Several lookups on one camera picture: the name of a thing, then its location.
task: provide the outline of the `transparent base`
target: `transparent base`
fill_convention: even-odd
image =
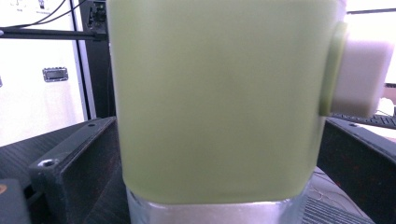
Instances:
[[[270,224],[301,223],[306,191],[278,202],[161,204],[148,202],[127,189],[132,224]]]

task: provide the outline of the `green container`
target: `green container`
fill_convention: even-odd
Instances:
[[[126,186],[155,203],[298,195],[337,0],[108,0]]]

